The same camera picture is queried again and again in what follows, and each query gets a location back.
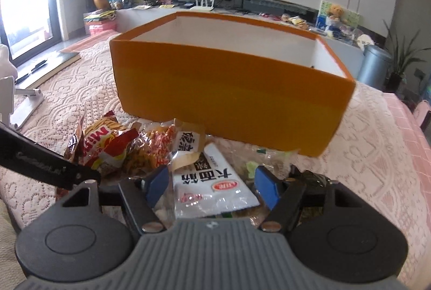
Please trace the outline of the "orange cardboard box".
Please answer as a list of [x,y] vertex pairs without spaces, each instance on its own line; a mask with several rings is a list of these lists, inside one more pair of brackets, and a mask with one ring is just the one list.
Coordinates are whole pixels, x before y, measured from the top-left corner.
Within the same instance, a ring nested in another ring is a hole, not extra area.
[[336,133],[354,78],[236,51],[135,41],[141,26],[110,41],[123,110],[180,119],[209,134],[318,156]]

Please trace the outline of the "red orange snack bag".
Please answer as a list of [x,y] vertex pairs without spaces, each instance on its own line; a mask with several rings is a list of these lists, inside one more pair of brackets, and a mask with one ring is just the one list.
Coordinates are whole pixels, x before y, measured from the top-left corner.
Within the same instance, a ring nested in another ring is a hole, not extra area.
[[137,129],[121,124],[113,111],[86,128],[84,119],[82,115],[77,122],[64,157],[72,163],[97,170],[102,177],[120,170],[130,145],[139,135]]

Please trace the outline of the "white wifi router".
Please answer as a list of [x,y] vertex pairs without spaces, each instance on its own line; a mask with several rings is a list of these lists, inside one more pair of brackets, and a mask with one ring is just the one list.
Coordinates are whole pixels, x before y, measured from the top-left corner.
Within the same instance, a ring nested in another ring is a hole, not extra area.
[[191,10],[210,12],[214,9],[214,2],[215,0],[195,0],[194,5],[191,7]]

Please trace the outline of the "white marble tv cabinet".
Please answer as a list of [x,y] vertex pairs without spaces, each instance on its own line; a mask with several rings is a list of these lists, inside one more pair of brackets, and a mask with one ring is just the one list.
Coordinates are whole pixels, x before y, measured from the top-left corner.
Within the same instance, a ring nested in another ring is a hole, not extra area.
[[117,31],[141,26],[135,41],[161,42],[236,51],[357,78],[362,51],[348,44],[261,16],[181,9],[125,9],[117,12]]

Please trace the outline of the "potted plant right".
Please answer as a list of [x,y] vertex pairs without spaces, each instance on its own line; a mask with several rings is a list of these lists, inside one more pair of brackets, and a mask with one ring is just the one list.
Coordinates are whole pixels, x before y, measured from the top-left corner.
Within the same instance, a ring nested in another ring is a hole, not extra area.
[[420,29],[415,32],[410,40],[407,40],[405,36],[399,39],[396,30],[391,31],[386,21],[384,21],[384,25],[387,29],[387,39],[390,43],[389,54],[392,56],[391,73],[387,85],[385,86],[385,92],[396,93],[404,79],[405,71],[414,63],[426,62],[426,60],[417,55],[425,51],[430,51],[430,47],[416,48],[414,46],[421,33]]

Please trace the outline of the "white noodle snack packet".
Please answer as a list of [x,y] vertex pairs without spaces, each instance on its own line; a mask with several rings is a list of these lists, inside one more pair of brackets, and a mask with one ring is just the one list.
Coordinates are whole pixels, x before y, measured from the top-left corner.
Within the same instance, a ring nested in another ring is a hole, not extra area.
[[195,163],[173,173],[176,219],[196,219],[259,205],[255,194],[214,143]]

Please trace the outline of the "black notebook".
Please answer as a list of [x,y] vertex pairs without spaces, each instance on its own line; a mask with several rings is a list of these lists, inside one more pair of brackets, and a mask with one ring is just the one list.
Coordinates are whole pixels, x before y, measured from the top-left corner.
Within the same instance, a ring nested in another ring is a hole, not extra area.
[[51,52],[42,61],[25,71],[15,82],[19,89],[35,89],[63,69],[81,59],[79,52]]

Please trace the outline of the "clear plastic snack wrapper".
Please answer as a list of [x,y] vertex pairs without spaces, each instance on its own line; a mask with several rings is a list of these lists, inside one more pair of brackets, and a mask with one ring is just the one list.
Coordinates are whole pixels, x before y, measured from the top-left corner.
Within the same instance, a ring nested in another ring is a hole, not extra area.
[[258,147],[246,147],[232,155],[232,166],[249,188],[254,188],[255,171],[264,166],[278,179],[286,179],[291,165],[298,155],[295,151],[276,151]]

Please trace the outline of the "pink storage box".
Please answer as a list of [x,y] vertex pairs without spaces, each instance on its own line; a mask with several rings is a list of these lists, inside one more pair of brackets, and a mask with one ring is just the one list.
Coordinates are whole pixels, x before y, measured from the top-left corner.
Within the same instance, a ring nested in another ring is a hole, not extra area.
[[100,34],[107,30],[116,31],[117,23],[115,20],[102,20],[85,22],[85,30],[90,36]]

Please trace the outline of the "brown nut snack packet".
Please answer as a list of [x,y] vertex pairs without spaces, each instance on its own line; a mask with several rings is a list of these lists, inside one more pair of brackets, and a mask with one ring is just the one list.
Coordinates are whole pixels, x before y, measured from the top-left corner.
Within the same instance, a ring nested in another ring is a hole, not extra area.
[[203,152],[204,126],[173,119],[162,123],[132,125],[138,136],[132,141],[123,162],[123,172],[130,177],[146,176],[166,165],[171,171],[191,165]]

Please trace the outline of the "brown teddy bear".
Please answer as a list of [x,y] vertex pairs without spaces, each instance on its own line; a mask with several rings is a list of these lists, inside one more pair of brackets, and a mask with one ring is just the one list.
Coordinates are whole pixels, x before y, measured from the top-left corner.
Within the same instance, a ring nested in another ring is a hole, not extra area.
[[332,21],[341,21],[344,15],[344,9],[338,4],[331,4],[327,12],[327,17]]

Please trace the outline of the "grey pedal trash bin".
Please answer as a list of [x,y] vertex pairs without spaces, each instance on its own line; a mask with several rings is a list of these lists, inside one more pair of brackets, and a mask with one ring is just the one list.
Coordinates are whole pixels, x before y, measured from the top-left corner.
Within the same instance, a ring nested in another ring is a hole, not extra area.
[[366,45],[364,60],[357,80],[375,89],[382,90],[387,72],[392,66],[393,57],[386,50],[376,45]]

